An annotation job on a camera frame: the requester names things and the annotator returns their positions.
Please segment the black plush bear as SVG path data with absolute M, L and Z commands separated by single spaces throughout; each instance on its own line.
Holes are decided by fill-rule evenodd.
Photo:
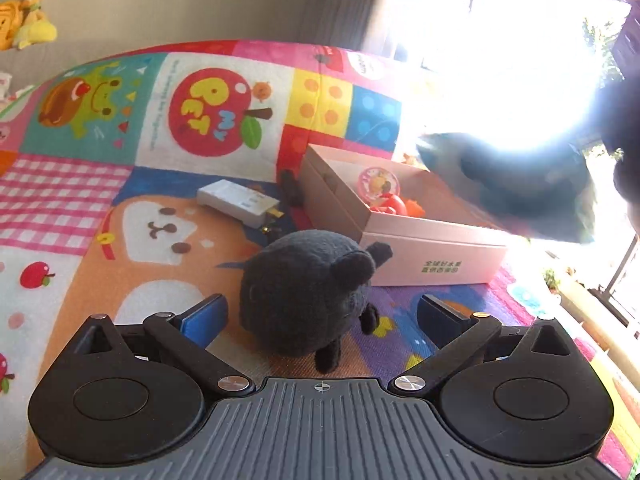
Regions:
M 359 324 L 366 335 L 380 326 L 369 290 L 375 272 L 391 258 L 389 244 L 362 248 L 331 231 L 282 236 L 245 263 L 240 324 L 266 350 L 313 356 L 319 373 L 332 373 L 352 326 Z

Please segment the orange plastic scoop toy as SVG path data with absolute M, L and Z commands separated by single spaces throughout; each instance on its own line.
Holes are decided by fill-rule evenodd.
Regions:
M 424 218 L 425 210 L 416 200 L 404 200 L 406 215 L 412 218 Z

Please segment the red hooded doll figure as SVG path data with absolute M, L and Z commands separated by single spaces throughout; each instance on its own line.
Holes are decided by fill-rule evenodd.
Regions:
M 381 214 L 396 214 L 396 216 L 406 216 L 408 209 L 402 198 L 393 193 L 384 193 L 369 204 L 369 208 Z

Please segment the grey white usb device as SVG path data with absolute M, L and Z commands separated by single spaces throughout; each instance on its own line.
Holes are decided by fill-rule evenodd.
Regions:
M 252 229 L 260 229 L 270 220 L 283 216 L 280 202 L 275 198 L 226 179 L 199 188 L 196 201 Z

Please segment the blue wet wipes pack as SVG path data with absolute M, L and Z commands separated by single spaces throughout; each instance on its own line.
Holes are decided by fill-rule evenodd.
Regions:
M 512 234 L 558 242 L 593 240 L 593 180 L 585 156 L 565 141 L 501 151 L 463 133 L 420 136 L 423 165 L 458 197 Z

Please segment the pink cardboard box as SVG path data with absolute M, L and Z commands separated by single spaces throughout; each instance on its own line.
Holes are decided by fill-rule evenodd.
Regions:
M 365 172 L 380 170 L 397 178 L 399 196 L 417 202 L 423 217 L 371 210 L 358 191 L 369 182 Z M 315 228 L 341 233 L 362 247 L 390 245 L 394 256 L 375 273 L 376 286 L 487 283 L 506 254 L 509 234 L 427 170 L 310 144 L 298 182 Z

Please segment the colourful cartoon play mat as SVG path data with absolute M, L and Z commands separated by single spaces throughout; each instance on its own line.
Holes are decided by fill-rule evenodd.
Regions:
M 6 479 L 634 479 L 639 393 L 509 234 L 491 281 L 376 286 L 340 364 L 262 347 L 239 319 L 247 260 L 315 228 L 289 207 L 310 144 L 428 170 L 416 141 L 463 133 L 501 151 L 602 140 L 639 198 L 639 85 L 567 122 L 480 108 L 452 84 L 359 52 L 263 41 L 168 44 L 86 63 L 1 115 L 1 474 Z M 280 202 L 260 229 L 196 201 L 229 180 Z M 207 347 L 255 391 L 217 398 L 160 360 L 143 321 L 221 294 Z M 388 391 L 437 347 L 423 295 L 502 324 L 484 361 L 427 398 Z

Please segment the yellow duck plush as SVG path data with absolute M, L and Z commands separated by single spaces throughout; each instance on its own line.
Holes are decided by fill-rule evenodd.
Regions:
M 12 47 L 23 50 L 34 44 L 47 44 L 58 38 L 58 30 L 41 6 L 42 0 L 21 0 L 22 24 L 13 37 Z

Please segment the yellow tiger plush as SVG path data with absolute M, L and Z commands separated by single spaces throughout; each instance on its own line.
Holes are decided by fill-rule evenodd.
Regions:
M 0 50 L 12 48 L 15 34 L 23 24 L 23 10 L 20 0 L 6 0 L 0 3 Z

